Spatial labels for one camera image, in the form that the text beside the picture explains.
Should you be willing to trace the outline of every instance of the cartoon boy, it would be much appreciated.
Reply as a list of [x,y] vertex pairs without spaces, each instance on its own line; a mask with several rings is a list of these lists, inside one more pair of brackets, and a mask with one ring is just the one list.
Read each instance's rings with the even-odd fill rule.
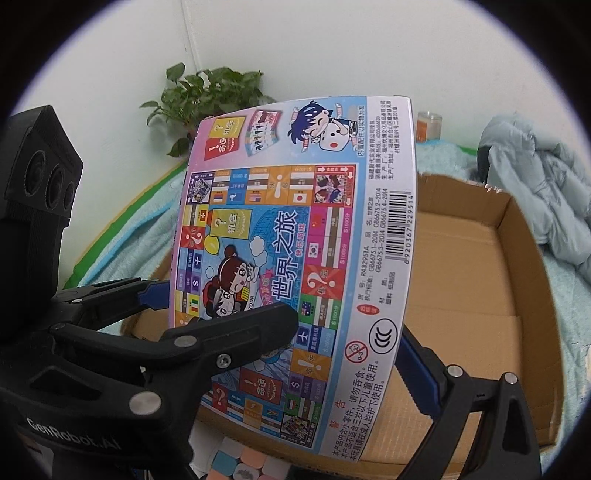
[[294,109],[291,130],[287,136],[297,144],[304,144],[307,150],[308,142],[318,143],[322,150],[341,151],[351,142],[353,149],[357,147],[357,122],[342,118],[343,108],[335,104],[337,115],[332,117],[333,111],[312,100],[301,110]]

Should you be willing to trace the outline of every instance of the bolt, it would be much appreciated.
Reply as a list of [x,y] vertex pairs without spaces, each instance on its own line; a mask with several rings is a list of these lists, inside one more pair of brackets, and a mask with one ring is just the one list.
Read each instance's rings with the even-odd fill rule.
[[232,358],[227,353],[222,353],[216,360],[218,368],[228,368],[232,363]]
[[136,415],[152,415],[162,405],[162,399],[155,392],[145,391],[136,393],[129,399],[129,409]]
[[193,335],[183,335],[174,339],[174,344],[180,348],[187,348],[197,343],[197,339]]
[[517,375],[512,372],[507,372],[505,374],[505,381],[511,385],[515,385],[517,383]]
[[447,373],[449,373],[452,377],[458,378],[464,374],[464,370],[462,370],[462,367],[457,365],[450,365],[447,367]]

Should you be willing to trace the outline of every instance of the light blue blanket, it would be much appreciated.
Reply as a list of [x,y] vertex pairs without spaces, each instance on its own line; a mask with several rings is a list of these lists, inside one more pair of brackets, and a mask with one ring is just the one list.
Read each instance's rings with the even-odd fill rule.
[[[417,146],[417,168],[420,172],[474,180],[476,157],[451,143],[428,142]],[[150,278],[172,247],[183,179],[184,172],[170,179],[130,218],[89,269],[81,284],[125,277]],[[565,399],[558,434],[560,446],[576,424],[589,388],[587,364],[591,344],[591,287],[572,265],[557,261],[551,253],[544,251],[543,260],[556,305],[563,356]],[[106,331],[117,334],[119,324],[108,327]],[[553,452],[542,454],[543,466],[549,464],[552,455]]]

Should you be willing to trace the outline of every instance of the camera lens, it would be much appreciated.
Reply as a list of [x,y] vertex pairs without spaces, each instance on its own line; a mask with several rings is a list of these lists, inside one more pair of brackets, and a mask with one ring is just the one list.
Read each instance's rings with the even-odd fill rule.
[[64,193],[64,210],[67,210],[72,206],[72,201],[74,200],[74,184],[70,182],[66,187],[66,192]]
[[33,154],[27,165],[25,172],[25,192],[27,195],[33,195],[43,179],[43,172],[45,171],[45,154],[42,150],[38,150]]
[[60,197],[61,187],[64,184],[64,174],[60,166],[57,166],[51,172],[49,177],[49,184],[47,185],[47,192],[45,195],[45,202],[48,208],[54,208],[57,199]]

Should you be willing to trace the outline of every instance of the barcode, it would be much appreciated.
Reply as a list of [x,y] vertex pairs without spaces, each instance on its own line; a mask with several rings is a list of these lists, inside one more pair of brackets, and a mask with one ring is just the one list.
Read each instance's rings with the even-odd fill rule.
[[407,243],[408,201],[410,192],[388,193],[388,230],[386,233],[386,258],[389,260],[408,261],[404,255]]

